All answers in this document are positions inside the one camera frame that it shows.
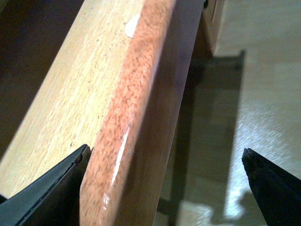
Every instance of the wood grain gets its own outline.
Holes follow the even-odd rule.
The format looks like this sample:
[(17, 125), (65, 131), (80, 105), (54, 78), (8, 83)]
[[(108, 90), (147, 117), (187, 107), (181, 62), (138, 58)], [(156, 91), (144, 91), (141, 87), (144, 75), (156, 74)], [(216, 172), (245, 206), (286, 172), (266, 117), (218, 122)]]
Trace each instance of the wood grain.
[(145, 1), (81, 185), (81, 225), (152, 225), (201, 10)]
[[(31, 49), (38, 43), (46, 53), (53, 50), (53, 43), (43, 42), (42, 32), (39, 35), (35, 31), (39, 27), (47, 32), (48, 27), (43, 27), (47, 21), (55, 21), (60, 27), (52, 10), (56, 4), (58, 1), (42, 4), (39, 20), (26, 30), (20, 25), (21, 40), (28, 43), (18, 43), (21, 46), (16, 53), (20, 57), (10, 59), (13, 66), (7, 76), (1, 77), (1, 97), (19, 95), (22, 99), (35, 82), (34, 76), (30, 80), (24, 76), (37, 73), (35, 69), (44, 64), (51, 65), (1, 159), (0, 193), (6, 197), (25, 188), (82, 144), (94, 146), (131, 40), (125, 35), (125, 24), (141, 12), (143, 0), (85, 0), (54, 62), (45, 62), (49, 60), (45, 55), (35, 55)], [(26, 67), (27, 57), (36, 57), (36, 64)], [(8, 119), (18, 114), (22, 102), (11, 104), (7, 108), (14, 111)], [(9, 127), (1, 121), (3, 133)]]

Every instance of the floor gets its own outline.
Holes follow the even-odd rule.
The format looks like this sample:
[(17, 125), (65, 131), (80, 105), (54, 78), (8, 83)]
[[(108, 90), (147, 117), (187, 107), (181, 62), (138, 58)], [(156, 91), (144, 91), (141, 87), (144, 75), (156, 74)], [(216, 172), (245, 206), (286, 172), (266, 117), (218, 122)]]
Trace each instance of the floor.
[(265, 226), (250, 147), (301, 178), (301, 1), (227, 0), (214, 59), (194, 59), (154, 226)]

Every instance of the light wood surface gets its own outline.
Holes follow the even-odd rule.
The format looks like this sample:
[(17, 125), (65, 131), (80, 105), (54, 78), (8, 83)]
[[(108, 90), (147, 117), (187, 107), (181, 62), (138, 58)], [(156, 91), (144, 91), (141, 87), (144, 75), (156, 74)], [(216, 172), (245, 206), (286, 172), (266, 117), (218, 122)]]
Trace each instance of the light wood surface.
[[(55, 20), (56, 12), (51, 10), (56, 4), (57, 1), (41, 4), (42, 8), (38, 9), (39, 23), (32, 23), (23, 33), (24, 42), (20, 44), (23, 46), (17, 52), (20, 57), (11, 58), (12, 67), (1, 76), (1, 97), (26, 97), (31, 84), (24, 76), (33, 74), (30, 80), (33, 81), (37, 68), (49, 64), (43, 61), (42, 53), (36, 57), (31, 49), (39, 43), (45, 52), (52, 50), (52, 42), (47, 40), (44, 42), (46, 48), (43, 48), (44, 36), (39, 36), (35, 30), (43, 33), (47, 29), (43, 27), (47, 21), (61, 25), (60, 18)], [(130, 43), (130, 38), (125, 35), (125, 24), (140, 13), (142, 6), (143, 0), (83, 2), (55, 61), (1, 159), (1, 194), (6, 197), (16, 194), (82, 144), (94, 146)], [(66, 7), (61, 7), (60, 12), (66, 14)], [(39, 65), (26, 67), (22, 59), (27, 57), (35, 58)], [(8, 120), (17, 113), (19, 105), (22, 102), (6, 105), (6, 109), (15, 110), (8, 115)], [(1, 121), (4, 134), (9, 127)]]
[(222, 24), (224, 0), (209, 0), (208, 6), (202, 11), (193, 58), (212, 58), (217, 50), (217, 38)]
[(82, 225), (152, 225), (202, 7), (146, 0), (81, 185)]

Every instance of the wooden edge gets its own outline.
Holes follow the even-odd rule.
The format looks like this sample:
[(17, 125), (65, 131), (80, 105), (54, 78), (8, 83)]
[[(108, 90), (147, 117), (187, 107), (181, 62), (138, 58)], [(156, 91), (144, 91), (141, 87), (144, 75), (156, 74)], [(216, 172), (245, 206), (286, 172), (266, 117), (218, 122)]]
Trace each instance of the wooden edge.
[(201, 0), (145, 1), (81, 185), (81, 225), (152, 224), (201, 10)]

